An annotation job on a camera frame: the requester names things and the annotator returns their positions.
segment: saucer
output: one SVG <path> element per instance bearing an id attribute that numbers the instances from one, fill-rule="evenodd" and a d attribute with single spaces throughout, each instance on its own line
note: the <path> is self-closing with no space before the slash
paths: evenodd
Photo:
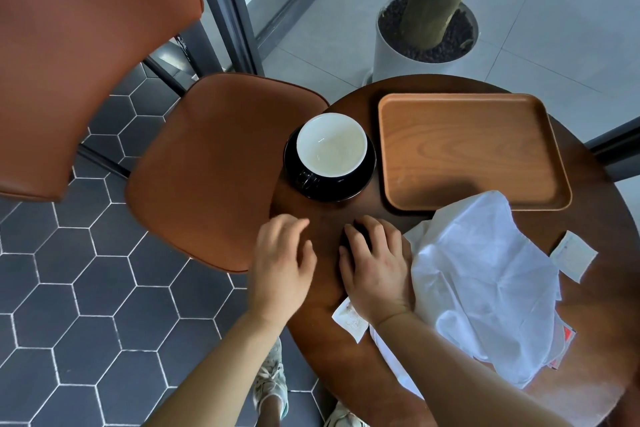
<path id="1" fill-rule="evenodd" d="M 287 140 L 287 144 L 284 147 L 284 155 L 282 158 L 287 177 L 298 192 L 315 201 L 335 203 L 354 197 L 367 187 L 376 169 L 376 150 L 368 135 L 367 153 L 355 171 L 339 178 L 323 178 L 320 176 L 321 181 L 317 185 L 309 188 L 300 189 L 296 187 L 294 185 L 296 176 L 300 174 L 300 171 L 306 169 L 300 161 L 298 150 L 296 149 L 296 140 L 298 139 L 300 128 L 302 127 L 297 128 L 289 136 L 289 140 Z"/>

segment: hand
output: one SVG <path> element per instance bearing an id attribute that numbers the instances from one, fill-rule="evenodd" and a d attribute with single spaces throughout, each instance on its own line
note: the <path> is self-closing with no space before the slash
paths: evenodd
<path id="1" fill-rule="evenodd" d="M 364 216 L 358 222 L 369 232 L 373 250 L 369 251 L 358 230 L 346 225 L 344 231 L 353 258 L 340 246 L 340 272 L 356 311 L 376 328 L 383 321 L 412 310 L 411 245 L 388 221 Z"/>
<path id="2" fill-rule="evenodd" d="M 249 270 L 249 312 L 280 329 L 305 301 L 316 269 L 316 253 L 311 242 L 303 246 L 302 261 L 297 254 L 300 233 L 307 218 L 290 214 L 276 216 L 260 227 L 255 259 Z"/>

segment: soil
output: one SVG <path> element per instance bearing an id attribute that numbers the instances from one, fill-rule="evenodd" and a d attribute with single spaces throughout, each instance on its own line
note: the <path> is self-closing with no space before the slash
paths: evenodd
<path id="1" fill-rule="evenodd" d="M 442 42 L 429 50 L 421 50 L 405 42 L 400 35 L 400 20 L 409 0 L 394 0 L 382 11 L 378 19 L 380 34 L 397 52 L 415 61 L 442 63 L 462 58 L 474 42 L 474 30 L 467 16 L 456 10 L 449 21 Z"/>

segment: table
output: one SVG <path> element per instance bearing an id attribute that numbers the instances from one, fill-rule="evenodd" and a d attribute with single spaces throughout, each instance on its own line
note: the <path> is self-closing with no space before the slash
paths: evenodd
<path id="1" fill-rule="evenodd" d="M 506 92 L 484 82 L 445 75 L 399 76 L 360 88 L 327 112 L 356 119 L 380 156 L 377 105 L 392 92 Z M 552 120 L 573 190 L 564 211 L 516 212 L 519 229 L 550 252 L 572 230 L 599 254 L 576 284 L 561 274 L 560 316 L 577 331 L 558 371 L 544 368 L 526 388 L 574 425 L 597 425 L 615 406 L 636 370 L 640 345 L 640 239 L 615 185 L 589 151 Z M 371 183 L 344 203 L 319 203 L 296 192 L 284 173 L 276 185 L 271 215 L 310 218 L 303 234 L 318 256 L 307 300 L 288 326 L 320 381 L 356 415 L 375 426 L 431 426 L 425 403 L 396 381 L 371 337 L 360 344 L 331 315 L 346 297 L 337 267 L 340 232 L 357 216 L 385 218 L 403 233 L 427 215 L 399 212 L 385 203 L 381 166 Z"/>

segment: cup rim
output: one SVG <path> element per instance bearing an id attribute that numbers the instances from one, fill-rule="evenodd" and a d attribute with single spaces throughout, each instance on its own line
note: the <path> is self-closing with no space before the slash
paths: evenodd
<path id="1" fill-rule="evenodd" d="M 356 124 L 356 128 L 358 129 L 358 133 L 360 134 L 360 137 L 364 141 L 364 150 L 362 152 L 362 155 L 360 156 L 360 158 L 358 159 L 356 164 L 353 165 L 349 169 L 349 171 L 347 171 L 347 172 L 341 172 L 340 174 L 325 174 L 325 173 L 322 173 L 322 172 L 318 172 L 317 169 L 314 168 L 313 165 L 309 165 L 308 162 L 305 162 L 305 159 L 300 155 L 300 152 L 298 151 L 298 144 L 300 142 L 300 135 L 303 135 L 303 131 L 305 130 L 305 127 L 308 124 L 310 124 L 310 123 L 312 123 L 312 122 L 314 122 L 316 120 L 320 120 L 320 119 L 327 118 L 327 117 L 334 118 L 334 119 L 337 118 L 337 119 L 348 120 L 348 121 L 351 121 L 351 122 L 355 123 Z M 315 175 L 323 177 L 323 178 L 339 178 L 339 177 L 348 176 L 349 174 L 354 172 L 356 169 L 358 169 L 358 167 L 360 167 L 360 164 L 362 164 L 362 162 L 364 161 L 364 158 L 367 155 L 368 146 L 369 146 L 369 142 L 367 141 L 367 134 L 364 131 L 364 129 L 362 128 L 362 125 L 360 125 L 356 119 L 351 118 L 348 115 L 337 113 L 337 112 L 322 113 L 320 115 L 316 115 L 311 120 L 308 120 L 300 128 L 300 132 L 298 133 L 298 137 L 296 138 L 296 153 L 298 154 L 298 158 L 300 159 L 300 162 L 302 163 L 302 165 L 304 165 L 310 172 L 313 172 Z"/>

